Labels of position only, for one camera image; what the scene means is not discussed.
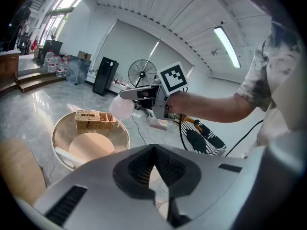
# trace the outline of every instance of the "window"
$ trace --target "window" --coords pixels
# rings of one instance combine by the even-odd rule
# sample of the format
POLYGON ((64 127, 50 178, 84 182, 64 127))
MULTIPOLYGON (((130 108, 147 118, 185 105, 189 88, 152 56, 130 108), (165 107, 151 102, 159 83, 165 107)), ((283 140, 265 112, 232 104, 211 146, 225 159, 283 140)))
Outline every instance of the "window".
POLYGON ((58 39, 59 34, 74 8, 80 3, 81 0, 57 0, 52 9, 47 12, 43 24, 41 25, 41 34, 39 44, 44 45, 46 40, 51 40, 51 36, 58 39))

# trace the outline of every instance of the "round wooden board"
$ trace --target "round wooden board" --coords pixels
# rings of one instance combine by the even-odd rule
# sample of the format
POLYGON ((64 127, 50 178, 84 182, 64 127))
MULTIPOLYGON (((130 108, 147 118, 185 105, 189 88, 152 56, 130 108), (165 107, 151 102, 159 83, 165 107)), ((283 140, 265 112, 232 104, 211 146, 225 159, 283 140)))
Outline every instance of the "round wooden board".
POLYGON ((69 153, 85 162, 107 156, 112 152, 114 152, 112 142, 97 133, 81 134, 69 146, 69 153))

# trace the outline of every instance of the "patterned shirt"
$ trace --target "patterned shirt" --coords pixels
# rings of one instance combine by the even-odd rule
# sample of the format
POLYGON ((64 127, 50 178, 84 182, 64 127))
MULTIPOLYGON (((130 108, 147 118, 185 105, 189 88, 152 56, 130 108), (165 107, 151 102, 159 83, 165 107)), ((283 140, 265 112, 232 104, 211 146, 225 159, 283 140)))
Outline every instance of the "patterned shirt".
POLYGON ((270 36, 256 48, 249 72, 237 90, 247 102, 266 112, 253 147, 267 145, 289 131, 271 95, 297 65, 300 42, 295 33, 273 21, 270 36))

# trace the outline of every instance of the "ceiling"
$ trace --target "ceiling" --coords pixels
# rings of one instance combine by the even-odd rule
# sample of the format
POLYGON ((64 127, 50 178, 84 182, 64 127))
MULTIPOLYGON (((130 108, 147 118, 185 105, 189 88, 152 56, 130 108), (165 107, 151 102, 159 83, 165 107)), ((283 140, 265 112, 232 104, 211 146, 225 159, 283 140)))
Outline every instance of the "ceiling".
POLYGON ((244 80, 255 46, 261 45, 270 31, 270 17, 246 0, 93 1, 99 6, 126 10, 147 18, 148 22, 156 22, 162 30, 172 32, 187 44, 196 53, 195 57, 209 67, 211 76, 237 82, 244 80), (233 67, 223 44, 213 31, 220 25, 239 55, 240 69, 233 67), (212 55, 213 50, 216 50, 216 56, 212 55))

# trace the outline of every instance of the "wicker basket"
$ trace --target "wicker basket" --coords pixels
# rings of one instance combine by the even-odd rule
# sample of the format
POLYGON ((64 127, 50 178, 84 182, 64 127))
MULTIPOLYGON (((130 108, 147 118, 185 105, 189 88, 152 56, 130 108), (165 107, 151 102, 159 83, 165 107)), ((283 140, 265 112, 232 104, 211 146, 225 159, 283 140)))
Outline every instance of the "wicker basket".
POLYGON ((77 129, 113 129, 116 119, 110 113, 78 110, 76 112, 77 129))

